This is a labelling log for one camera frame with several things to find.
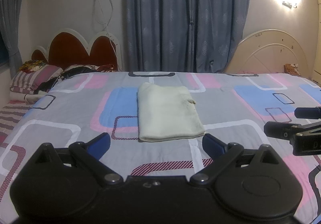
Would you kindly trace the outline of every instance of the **curtain fold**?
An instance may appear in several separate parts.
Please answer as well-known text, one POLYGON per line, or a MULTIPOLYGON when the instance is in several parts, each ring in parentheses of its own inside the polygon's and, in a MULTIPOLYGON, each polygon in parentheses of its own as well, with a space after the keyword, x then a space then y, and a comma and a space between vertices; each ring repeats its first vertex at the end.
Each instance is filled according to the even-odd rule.
POLYGON ((11 77, 22 65, 18 48, 18 26, 22 0, 0 0, 0 33, 9 54, 11 77))
POLYGON ((249 0, 126 0, 131 71, 222 72, 249 0))

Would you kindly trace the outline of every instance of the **power cord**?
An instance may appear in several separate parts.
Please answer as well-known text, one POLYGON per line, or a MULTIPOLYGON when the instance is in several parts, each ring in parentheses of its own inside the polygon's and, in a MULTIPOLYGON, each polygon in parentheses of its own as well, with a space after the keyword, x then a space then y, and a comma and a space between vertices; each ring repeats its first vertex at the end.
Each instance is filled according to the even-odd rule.
POLYGON ((107 22, 107 19, 106 19, 105 13, 104 13, 104 11, 103 11, 103 9, 102 9, 102 4, 101 4, 100 0, 98 0, 99 7, 100 7, 100 9, 101 9, 101 11, 102 11, 102 14, 103 14, 103 16, 104 16, 104 20, 105 20, 105 22, 104 22, 104 23, 101 23, 101 22, 99 22, 99 21, 97 20, 97 17, 96 17, 96 0, 95 0, 95 6, 94 6, 94 8, 95 8, 95 10, 94 10, 94 12, 95 12, 95 20, 96 20, 99 24, 101 24, 101 25, 106 25, 106 26, 103 28, 103 30, 102 30, 102 31, 104 31, 105 29, 107 30, 107 35, 108 35, 108 38, 109 38, 109 41, 110 41, 111 47, 113 48, 113 51, 114 51, 115 56, 116 56, 116 59, 117 59, 117 53, 116 53, 116 50, 115 50, 115 48, 114 48, 113 43, 111 42, 110 35, 109 35, 109 31, 108 31, 108 25, 109 25, 109 23, 110 23, 110 21, 111 21, 111 18, 112 18, 112 16, 113 16, 113 13, 114 13, 114 5, 113 5, 113 1, 112 1, 112 0, 109 0, 109 2, 110 2, 110 6, 111 6, 111 15, 110 15, 110 18, 109 18, 109 20, 108 20, 108 22, 107 22))

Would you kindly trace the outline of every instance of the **yellow patterned cloth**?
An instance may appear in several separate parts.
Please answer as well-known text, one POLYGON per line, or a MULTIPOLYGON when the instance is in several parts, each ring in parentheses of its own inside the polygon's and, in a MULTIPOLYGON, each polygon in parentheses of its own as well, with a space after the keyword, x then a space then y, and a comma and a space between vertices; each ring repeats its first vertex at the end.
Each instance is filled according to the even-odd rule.
POLYGON ((30 60, 26 61, 20 68, 19 71, 23 71, 27 74, 30 74, 32 72, 36 72, 39 69, 43 68, 46 65, 46 63, 42 60, 30 60))

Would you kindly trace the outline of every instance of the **arched headboard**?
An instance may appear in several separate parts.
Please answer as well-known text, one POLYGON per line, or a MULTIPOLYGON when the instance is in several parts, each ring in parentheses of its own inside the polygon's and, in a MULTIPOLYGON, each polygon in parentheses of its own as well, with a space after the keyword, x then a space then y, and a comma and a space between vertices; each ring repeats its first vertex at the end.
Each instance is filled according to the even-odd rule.
POLYGON ((266 29, 241 41, 225 72, 283 73, 285 64, 298 64, 301 75, 310 76, 306 56, 296 39, 284 31, 266 29))
POLYGON ((70 65, 113 64, 115 69, 121 70, 121 50, 116 37, 107 32, 98 33, 90 43, 77 31, 64 28, 58 31, 48 45, 47 50, 41 46, 35 48, 32 59, 43 60, 50 65, 66 69, 70 65))

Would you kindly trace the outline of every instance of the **pink striped pillow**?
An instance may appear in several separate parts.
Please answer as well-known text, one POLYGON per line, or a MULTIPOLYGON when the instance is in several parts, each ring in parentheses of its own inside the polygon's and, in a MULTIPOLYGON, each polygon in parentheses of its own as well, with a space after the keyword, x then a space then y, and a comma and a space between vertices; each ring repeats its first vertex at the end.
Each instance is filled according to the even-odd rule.
POLYGON ((41 83, 59 76, 62 71, 60 67, 52 65, 45 65, 43 68, 30 74, 19 71, 11 81, 10 90, 17 93, 33 95, 33 91, 35 91, 41 83))

